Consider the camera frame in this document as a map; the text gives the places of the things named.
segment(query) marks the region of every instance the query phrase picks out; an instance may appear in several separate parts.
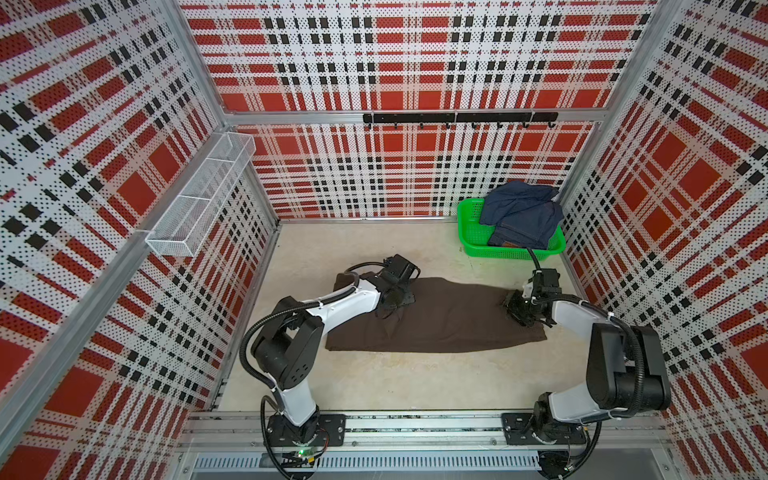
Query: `black cable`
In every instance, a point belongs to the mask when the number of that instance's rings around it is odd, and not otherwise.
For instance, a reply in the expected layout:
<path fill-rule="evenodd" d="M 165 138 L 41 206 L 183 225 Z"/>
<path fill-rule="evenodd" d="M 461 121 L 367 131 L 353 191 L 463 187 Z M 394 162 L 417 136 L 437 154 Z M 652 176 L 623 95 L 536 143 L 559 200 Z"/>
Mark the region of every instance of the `black cable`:
<path fill-rule="evenodd" d="M 541 270 L 541 265 L 538 263 L 538 258 L 536 258 L 536 254 L 533 253 L 533 250 L 531 248 L 526 248 L 528 251 L 528 255 L 531 256 L 531 260 L 533 260 L 533 264 L 536 266 L 536 270 Z"/>
<path fill-rule="evenodd" d="M 352 275 L 354 277 L 354 281 L 350 285 L 354 285 L 355 288 L 360 286 L 360 275 L 358 275 L 357 272 L 344 272 L 344 273 L 346 273 L 347 275 Z M 284 326 L 288 325 L 292 321 L 293 321 L 293 315 L 288 316 L 285 320 L 283 320 L 283 323 L 280 325 L 280 328 L 283 328 Z"/>
<path fill-rule="evenodd" d="M 355 293 L 356 288 L 352 286 L 353 288 L 349 288 L 347 290 L 344 290 L 338 295 L 332 296 L 330 298 L 326 298 L 323 300 L 323 305 L 328 305 L 329 303 L 337 302 L 343 298 L 346 298 L 353 293 Z M 256 380 L 259 380 L 264 385 L 266 385 L 270 390 L 275 388 L 275 382 L 273 382 L 268 376 L 264 375 L 262 372 L 259 372 L 258 370 L 254 369 L 252 365 L 250 365 L 250 362 L 248 362 L 248 342 L 250 342 L 251 337 L 259 331 L 259 329 L 264 326 L 267 322 L 274 320 L 282 315 L 285 315 L 286 313 L 294 313 L 294 312 L 301 312 L 303 310 L 307 310 L 310 308 L 317 308 L 320 306 L 320 302 L 317 300 L 314 300 L 309 303 L 304 303 L 300 306 L 295 306 L 289 309 L 281 310 L 279 312 L 271 313 L 258 322 L 254 323 L 248 331 L 245 332 L 245 335 L 243 336 L 243 340 L 240 342 L 240 348 L 238 349 L 238 356 L 240 358 L 240 364 L 243 366 L 243 369 L 251 375 Z"/>
<path fill-rule="evenodd" d="M 637 335 L 629 325 L 613 315 L 609 315 L 608 319 L 618 325 L 624 332 L 624 336 L 627 337 L 630 346 L 632 347 L 634 356 L 634 391 L 632 392 L 632 401 L 625 412 L 611 413 L 614 417 L 628 419 L 635 416 L 643 405 L 643 387 L 645 384 L 645 360 L 643 359 L 643 349 L 640 346 L 640 340 L 637 339 Z"/>
<path fill-rule="evenodd" d="M 549 480 L 560 480 L 560 479 L 568 478 L 574 473 L 576 473 L 576 471 L 580 469 L 584 465 L 584 463 L 587 462 L 589 457 L 592 455 L 592 452 L 594 452 L 594 448 L 598 445 L 598 439 L 600 438 L 600 431 L 602 429 L 603 429 L 603 422 L 597 422 L 594 427 L 594 435 L 592 436 L 591 439 L 589 439 L 589 436 L 587 437 L 587 448 L 579 455 L 571 457 L 571 460 L 573 460 L 574 458 L 577 458 L 578 460 L 569 471 L 562 473 L 556 477 L 547 476 L 547 474 L 543 470 L 539 470 L 538 471 L 539 474 L 544 478 L 548 478 Z M 550 452 L 544 452 L 544 453 L 547 455 L 551 455 Z"/>
<path fill-rule="evenodd" d="M 592 437 L 591 442 L 587 444 L 587 449 L 584 450 L 580 455 L 583 455 L 581 459 L 579 459 L 578 462 L 576 462 L 576 465 L 574 465 L 573 469 L 570 470 L 568 473 L 563 475 L 563 478 L 568 478 L 578 469 L 581 468 L 581 466 L 587 462 L 590 455 L 592 455 L 592 452 L 594 452 L 594 447 L 598 446 L 598 439 L 600 438 L 600 431 L 603 429 L 603 422 L 598 422 L 594 427 L 594 436 Z"/>
<path fill-rule="evenodd" d="M 511 429 L 511 430 L 509 430 L 509 432 L 515 432 L 515 433 L 527 432 L 528 429 L 531 428 L 531 425 L 533 425 L 533 415 L 531 415 L 528 418 L 528 422 L 525 424 L 525 426 L 523 428 L 521 428 L 521 429 Z"/>
<path fill-rule="evenodd" d="M 632 348 L 632 355 L 634 357 L 634 389 L 632 391 L 632 400 L 630 401 L 629 408 L 627 408 L 627 410 L 624 412 L 612 412 L 611 415 L 622 419 L 628 419 L 635 416 L 643 405 L 643 389 L 645 385 L 645 360 L 643 359 L 643 349 L 640 345 L 640 340 L 637 339 L 637 334 L 635 334 L 634 330 L 632 330 L 629 325 L 624 323 L 624 321 L 616 318 L 615 315 L 612 315 L 599 306 L 592 305 L 591 303 L 584 301 L 575 295 L 551 296 L 546 299 L 537 299 L 536 302 L 531 302 L 550 303 L 558 300 L 577 303 L 578 305 L 581 305 L 585 308 L 594 310 L 595 312 L 600 313 L 602 316 L 608 318 L 609 321 L 615 323 L 621 329 L 621 331 L 624 332 L 624 336 L 630 343 L 630 347 Z"/>
<path fill-rule="evenodd" d="M 268 396 L 265 395 L 261 397 L 261 407 L 259 410 L 260 417 L 259 420 L 261 421 L 261 438 L 264 440 L 264 448 L 266 449 L 266 454 L 270 457 L 270 460 L 272 461 L 273 465 L 275 465 L 275 468 L 277 471 L 285 478 L 286 480 L 294 480 L 293 474 L 290 474 L 286 472 L 283 465 L 277 461 L 277 457 L 275 456 L 275 452 L 272 451 L 272 446 L 270 445 L 270 440 L 267 438 L 268 433 L 266 431 L 266 403 L 269 402 L 272 408 L 275 410 L 278 410 L 277 404 Z M 302 477 L 304 480 L 314 475 L 315 472 L 312 471 L 309 475 L 306 475 L 302 473 Z"/>
<path fill-rule="evenodd" d="M 386 266 L 382 262 L 363 262 L 363 263 L 358 263 L 357 265 L 352 265 L 350 268 L 344 270 L 344 273 L 349 273 L 352 270 L 359 269 L 361 266 L 368 266 L 368 265 Z"/>

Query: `mounting plate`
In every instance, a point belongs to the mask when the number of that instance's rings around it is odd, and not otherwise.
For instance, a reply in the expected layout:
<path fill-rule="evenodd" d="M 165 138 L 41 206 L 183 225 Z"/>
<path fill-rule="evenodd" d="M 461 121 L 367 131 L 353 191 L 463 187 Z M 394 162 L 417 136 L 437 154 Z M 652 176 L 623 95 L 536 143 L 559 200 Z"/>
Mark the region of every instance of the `mounting plate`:
<path fill-rule="evenodd" d="M 290 429 L 287 428 L 286 422 L 288 422 L 288 420 L 282 415 L 272 415 L 270 417 L 270 422 L 267 426 L 267 431 L 269 432 L 271 430 L 271 433 L 267 434 L 270 440 L 270 446 L 273 446 L 273 447 L 298 446 L 291 439 L 292 438 L 291 431 Z M 338 447 L 344 444 L 344 432 L 346 431 L 345 415 L 341 415 L 341 414 L 320 415 L 317 425 L 319 428 L 328 432 L 329 447 Z M 310 442 L 309 445 L 301 445 L 301 446 L 322 447 L 325 444 L 326 444 L 325 434 L 320 432 L 319 434 L 315 435 L 315 438 Z"/>
<path fill-rule="evenodd" d="M 534 437 L 533 429 L 528 423 L 531 413 L 502 413 L 502 429 L 507 445 L 541 445 Z M 587 436 L 580 425 L 563 424 L 558 430 L 548 430 L 547 434 L 557 438 L 554 445 L 586 445 Z"/>

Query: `brown cloth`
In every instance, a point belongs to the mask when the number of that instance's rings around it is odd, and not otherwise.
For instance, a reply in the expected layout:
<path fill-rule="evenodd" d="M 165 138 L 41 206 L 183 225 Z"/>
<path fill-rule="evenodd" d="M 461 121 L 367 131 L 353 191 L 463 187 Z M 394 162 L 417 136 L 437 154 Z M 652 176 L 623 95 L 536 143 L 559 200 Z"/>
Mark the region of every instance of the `brown cloth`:
<path fill-rule="evenodd" d="M 333 289 L 347 284 L 339 276 Z M 460 353 L 547 339 L 541 324 L 526 328 L 507 318 L 502 303 L 508 290 L 503 288 L 419 278 L 411 283 L 411 291 L 415 303 L 391 315 L 391 310 L 379 309 L 346 321 L 328 333 L 326 348 Z"/>

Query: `floor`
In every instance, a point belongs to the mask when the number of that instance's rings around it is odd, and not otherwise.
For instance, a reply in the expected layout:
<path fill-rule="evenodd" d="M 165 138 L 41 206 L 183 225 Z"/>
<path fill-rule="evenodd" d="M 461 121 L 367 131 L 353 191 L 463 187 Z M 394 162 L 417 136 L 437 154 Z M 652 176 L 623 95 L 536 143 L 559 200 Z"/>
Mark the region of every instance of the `floor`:
<path fill-rule="evenodd" d="M 250 323 L 278 300 L 330 293 L 336 273 L 363 261 L 403 255 L 422 276 L 460 283 L 521 288 L 529 260 L 468 257 L 455 223 L 302 223 L 284 225 Z M 542 266 L 561 273 L 564 293 L 575 293 L 559 256 Z M 321 348 L 310 373 L 323 410 L 527 409 L 543 392 L 584 381 L 588 345 L 570 330 L 546 329 L 545 342 L 475 353 L 329 352 Z M 219 410 L 257 411 L 266 387 L 239 362 Z"/>

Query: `red plaid pattern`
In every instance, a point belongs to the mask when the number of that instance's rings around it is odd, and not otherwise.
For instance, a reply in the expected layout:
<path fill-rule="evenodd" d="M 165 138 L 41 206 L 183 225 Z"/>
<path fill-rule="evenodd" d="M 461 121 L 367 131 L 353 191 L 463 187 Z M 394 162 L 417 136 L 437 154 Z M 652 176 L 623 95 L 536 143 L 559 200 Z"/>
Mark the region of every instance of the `red plaid pattern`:
<path fill-rule="evenodd" d="M 602 107 L 656 5 L 180 3 L 229 111 Z"/>
<path fill-rule="evenodd" d="M 755 2 L 682 11 L 566 213 L 590 300 L 661 334 L 694 478 L 768 472 L 766 23 Z"/>
<path fill-rule="evenodd" d="M 155 3 L 9 5 L 0 5 L 0 395 L 73 321 L 214 127 Z M 260 215 L 240 186 L 205 254 L 144 262 L 0 478 L 164 477 L 187 412 L 210 401 L 266 241 Z"/>
<path fill-rule="evenodd" d="M 562 185 L 591 130 L 504 124 L 241 127 L 278 216 L 456 215 L 510 180 Z"/>

